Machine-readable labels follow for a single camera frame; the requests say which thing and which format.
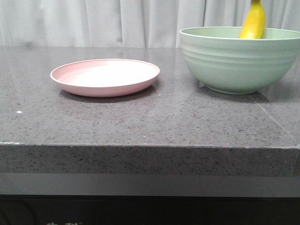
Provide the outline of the pink plate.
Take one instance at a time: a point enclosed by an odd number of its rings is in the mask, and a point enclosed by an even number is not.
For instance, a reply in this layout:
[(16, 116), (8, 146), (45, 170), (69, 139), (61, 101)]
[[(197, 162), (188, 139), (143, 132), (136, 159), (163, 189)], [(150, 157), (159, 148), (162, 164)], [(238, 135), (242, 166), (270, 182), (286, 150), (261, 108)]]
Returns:
[(158, 78), (158, 66), (141, 60), (96, 59), (55, 68), (51, 79), (64, 91), (85, 97), (117, 97), (142, 91)]

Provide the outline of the yellow banana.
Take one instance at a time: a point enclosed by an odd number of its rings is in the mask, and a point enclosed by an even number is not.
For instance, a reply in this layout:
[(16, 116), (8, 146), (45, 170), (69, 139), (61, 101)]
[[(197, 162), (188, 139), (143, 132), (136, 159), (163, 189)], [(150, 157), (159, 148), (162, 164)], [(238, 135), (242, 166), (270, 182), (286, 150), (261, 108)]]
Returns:
[(260, 39), (265, 27), (265, 11), (260, 0), (252, 0), (239, 38)]

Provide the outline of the green bowl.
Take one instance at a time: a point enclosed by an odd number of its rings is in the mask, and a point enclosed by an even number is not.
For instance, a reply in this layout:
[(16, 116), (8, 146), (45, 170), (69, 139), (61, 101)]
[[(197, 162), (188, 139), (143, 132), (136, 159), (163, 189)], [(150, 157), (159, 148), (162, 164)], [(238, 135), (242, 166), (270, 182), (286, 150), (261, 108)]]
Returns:
[(265, 28), (261, 39), (239, 38), (240, 27), (180, 30), (189, 71), (209, 89), (244, 95), (280, 80), (300, 53), (300, 33)]

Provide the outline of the white curtain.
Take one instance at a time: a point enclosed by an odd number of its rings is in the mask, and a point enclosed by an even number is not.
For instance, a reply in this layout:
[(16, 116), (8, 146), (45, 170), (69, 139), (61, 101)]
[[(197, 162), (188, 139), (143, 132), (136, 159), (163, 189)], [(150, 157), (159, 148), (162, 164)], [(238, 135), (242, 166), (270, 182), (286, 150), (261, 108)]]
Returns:
[(2, 46), (178, 47), (179, 31), (241, 26), (248, 0), (3, 0)]

